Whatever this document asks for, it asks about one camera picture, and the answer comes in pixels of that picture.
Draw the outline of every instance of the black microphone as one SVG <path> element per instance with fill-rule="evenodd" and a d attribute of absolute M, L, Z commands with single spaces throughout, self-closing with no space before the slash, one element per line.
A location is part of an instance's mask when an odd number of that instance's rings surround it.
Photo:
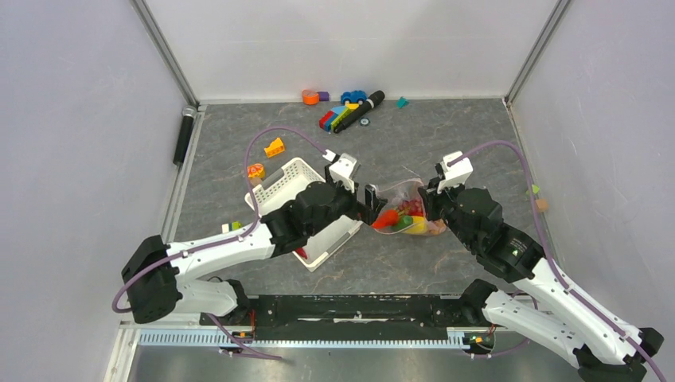
<path fill-rule="evenodd" d="M 337 123 L 335 127 L 333 128 L 333 132 L 335 134 L 338 134 L 340 131 L 343 131 L 347 127 L 349 127 L 352 123 L 355 123 L 360 117 L 363 116 L 363 114 L 367 113 L 370 109 L 374 109 L 382 103 L 384 100 L 384 92 L 381 90 L 378 90 L 377 92 L 374 92 L 373 94 L 368 97 L 368 99 L 359 107 L 354 109 L 351 113 L 349 113 L 342 121 Z"/>

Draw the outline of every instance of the white panel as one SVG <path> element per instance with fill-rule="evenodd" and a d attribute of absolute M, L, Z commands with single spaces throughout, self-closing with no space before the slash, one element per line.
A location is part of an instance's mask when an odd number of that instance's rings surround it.
<path fill-rule="evenodd" d="M 148 0 L 200 99 L 503 96 L 555 0 Z"/>
<path fill-rule="evenodd" d="M 675 3 L 573 2 L 514 104 L 561 265 L 675 376 Z"/>
<path fill-rule="evenodd" d="M 103 379 L 184 100 L 124 0 L 0 7 L 3 381 Z"/>

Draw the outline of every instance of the clear bag of toy vegetables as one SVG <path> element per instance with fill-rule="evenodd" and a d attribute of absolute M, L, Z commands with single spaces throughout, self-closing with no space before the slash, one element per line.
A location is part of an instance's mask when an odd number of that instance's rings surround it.
<path fill-rule="evenodd" d="M 421 179 L 408 179 L 390 185 L 375 185 L 377 196 L 387 200 L 386 206 L 371 224 L 379 233 L 408 235 L 438 235 L 447 228 L 442 220 L 428 221 L 418 188 Z"/>

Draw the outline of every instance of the green object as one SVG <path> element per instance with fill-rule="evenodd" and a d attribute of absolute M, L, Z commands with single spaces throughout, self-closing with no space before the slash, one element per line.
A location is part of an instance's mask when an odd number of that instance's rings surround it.
<path fill-rule="evenodd" d="M 539 188 L 538 185 L 532 185 L 532 192 L 533 192 L 535 195 L 537 195 L 537 194 L 539 193 L 539 190 L 540 190 L 540 188 Z"/>
<path fill-rule="evenodd" d="M 412 225 L 412 216 L 404 215 L 399 219 L 399 222 L 394 224 L 392 230 L 394 232 L 402 231 Z"/>
<path fill-rule="evenodd" d="M 396 106 L 397 106 L 399 109 L 401 109 L 403 106 L 405 106 L 405 105 L 407 105 L 407 104 L 409 104 L 408 100 L 405 99 L 405 98 L 403 98 L 403 97 L 399 98 L 399 100 L 396 102 Z"/>

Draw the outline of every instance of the gray tabletop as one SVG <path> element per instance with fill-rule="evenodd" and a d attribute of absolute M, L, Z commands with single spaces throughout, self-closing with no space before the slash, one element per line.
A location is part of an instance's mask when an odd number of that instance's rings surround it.
<path fill-rule="evenodd" d="M 361 163 L 357 181 L 383 185 L 435 176 L 434 164 L 445 154 L 467 151 L 480 143 L 516 135 L 499 99 L 411 101 L 397 108 L 385 101 L 368 113 L 370 126 L 353 126 L 340 134 L 319 130 L 318 120 L 336 103 L 248 103 L 208 106 L 189 176 L 175 240 L 220 233 L 234 220 L 253 219 L 244 203 L 243 158 L 246 146 L 261 129 L 274 125 L 298 127 L 336 153 L 352 154 Z M 277 136 L 286 151 L 266 158 L 263 148 Z M 270 133 L 254 146 L 250 163 L 260 162 L 272 173 L 294 157 L 319 173 L 326 161 L 310 144 L 289 132 Z M 504 207 L 504 218 L 532 235 L 526 185 L 517 158 L 506 148 L 487 150 L 472 158 L 468 187 L 487 187 Z M 253 261 L 214 273 L 238 279 L 248 294 L 459 294 L 476 278 L 513 288 L 485 272 L 451 234 L 385 236 L 370 227 L 361 230 L 315 272 L 294 256 Z"/>

